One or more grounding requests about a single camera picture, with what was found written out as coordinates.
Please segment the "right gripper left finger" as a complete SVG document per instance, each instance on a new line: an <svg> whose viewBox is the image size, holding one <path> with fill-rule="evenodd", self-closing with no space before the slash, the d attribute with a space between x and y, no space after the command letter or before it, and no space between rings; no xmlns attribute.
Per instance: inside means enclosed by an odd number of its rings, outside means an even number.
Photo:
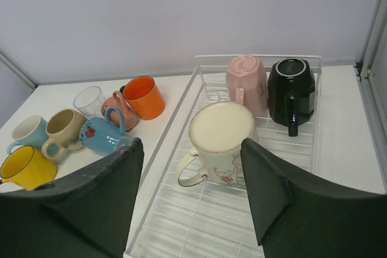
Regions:
<svg viewBox="0 0 387 258"><path fill-rule="evenodd" d="M144 161L139 138L32 191L1 194L2 257L122 257Z"/></svg>

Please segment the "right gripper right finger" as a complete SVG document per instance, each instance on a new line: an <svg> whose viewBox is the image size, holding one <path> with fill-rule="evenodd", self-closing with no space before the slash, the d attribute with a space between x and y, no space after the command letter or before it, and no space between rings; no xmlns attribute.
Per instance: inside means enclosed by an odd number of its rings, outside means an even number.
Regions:
<svg viewBox="0 0 387 258"><path fill-rule="evenodd" d="M386 195L323 179L249 138L241 161L265 257L386 256Z"/></svg>

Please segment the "yellow mug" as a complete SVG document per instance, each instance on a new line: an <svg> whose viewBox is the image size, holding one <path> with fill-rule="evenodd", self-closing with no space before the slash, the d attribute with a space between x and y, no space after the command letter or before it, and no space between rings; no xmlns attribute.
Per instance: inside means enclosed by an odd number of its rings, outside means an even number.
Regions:
<svg viewBox="0 0 387 258"><path fill-rule="evenodd" d="M51 182L57 171L57 164L44 157L39 150L33 146L22 146L3 162L1 184L12 182L25 190L34 190Z"/></svg>

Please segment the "beige mug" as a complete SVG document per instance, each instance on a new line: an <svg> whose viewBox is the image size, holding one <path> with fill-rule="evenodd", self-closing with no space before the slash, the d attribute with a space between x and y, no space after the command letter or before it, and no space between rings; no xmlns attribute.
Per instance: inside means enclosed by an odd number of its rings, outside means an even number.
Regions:
<svg viewBox="0 0 387 258"><path fill-rule="evenodd" d="M73 109L64 109L54 114L46 125L48 140L42 146L44 157L56 160L66 151L79 150L83 147L80 130L87 118ZM55 144L59 150L55 155L48 153L48 148Z"/></svg>

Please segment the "white light-blue mug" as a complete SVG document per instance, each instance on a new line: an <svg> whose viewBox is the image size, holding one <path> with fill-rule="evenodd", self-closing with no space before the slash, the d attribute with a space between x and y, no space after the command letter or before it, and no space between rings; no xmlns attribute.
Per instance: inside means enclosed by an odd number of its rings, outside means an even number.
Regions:
<svg viewBox="0 0 387 258"><path fill-rule="evenodd" d="M15 146L33 146L41 150L44 143L48 140L46 133L47 121L39 115L32 115L21 121L12 132L12 142L6 149L7 155L11 154Z"/></svg>

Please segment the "green inside mug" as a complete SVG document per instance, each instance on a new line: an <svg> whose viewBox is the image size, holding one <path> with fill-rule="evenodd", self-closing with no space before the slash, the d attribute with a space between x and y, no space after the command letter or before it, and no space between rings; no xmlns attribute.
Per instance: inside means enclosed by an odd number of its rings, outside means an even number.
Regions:
<svg viewBox="0 0 387 258"><path fill-rule="evenodd" d="M192 187L206 179L225 187L245 186L241 143L258 140L255 118L247 107L231 101L209 104L195 114L188 133L192 147L174 170L180 186Z"/></svg>

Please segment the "black mug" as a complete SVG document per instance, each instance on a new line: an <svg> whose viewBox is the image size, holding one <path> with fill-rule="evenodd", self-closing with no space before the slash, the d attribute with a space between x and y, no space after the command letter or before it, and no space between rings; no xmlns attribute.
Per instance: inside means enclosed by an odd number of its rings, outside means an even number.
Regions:
<svg viewBox="0 0 387 258"><path fill-rule="evenodd" d="M275 123L298 136L299 126L314 114L316 81L304 59L286 58L272 66L268 78L268 108Z"/></svg>

